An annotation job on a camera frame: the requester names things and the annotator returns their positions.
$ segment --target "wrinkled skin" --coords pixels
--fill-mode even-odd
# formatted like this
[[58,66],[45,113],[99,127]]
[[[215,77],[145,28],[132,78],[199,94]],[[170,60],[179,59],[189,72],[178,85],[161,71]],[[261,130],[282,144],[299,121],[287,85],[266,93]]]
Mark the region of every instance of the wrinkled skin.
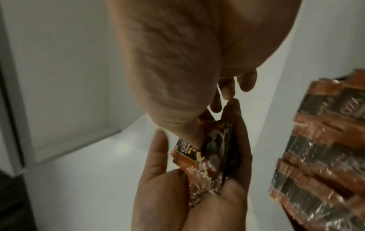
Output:
[[131,231],[246,230],[252,155],[238,100],[230,100],[222,116],[233,119],[241,154],[237,176],[225,182],[220,196],[209,195],[188,210],[187,176],[180,169],[166,172],[168,139],[158,129],[138,185]]
[[152,120],[200,148],[197,117],[253,88],[300,0],[106,0],[129,85]]

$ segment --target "stack of packets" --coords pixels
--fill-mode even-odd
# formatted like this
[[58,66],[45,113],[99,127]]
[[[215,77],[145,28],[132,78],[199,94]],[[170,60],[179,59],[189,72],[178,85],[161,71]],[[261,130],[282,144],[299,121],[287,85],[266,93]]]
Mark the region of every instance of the stack of packets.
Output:
[[224,181],[235,173],[240,163],[233,121],[214,121],[205,124],[206,140],[201,150],[179,139],[171,155],[189,179],[191,208],[209,194],[219,195]]
[[309,231],[365,230],[365,70],[312,82],[269,194]]

